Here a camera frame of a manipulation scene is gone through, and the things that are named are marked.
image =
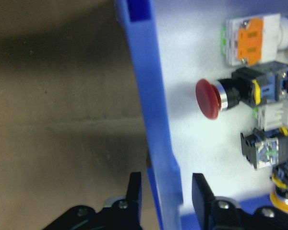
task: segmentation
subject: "brown floor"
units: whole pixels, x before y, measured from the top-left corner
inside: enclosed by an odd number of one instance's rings
[[[143,172],[142,226],[158,229],[147,144],[113,2],[0,0],[0,230],[96,211]]]

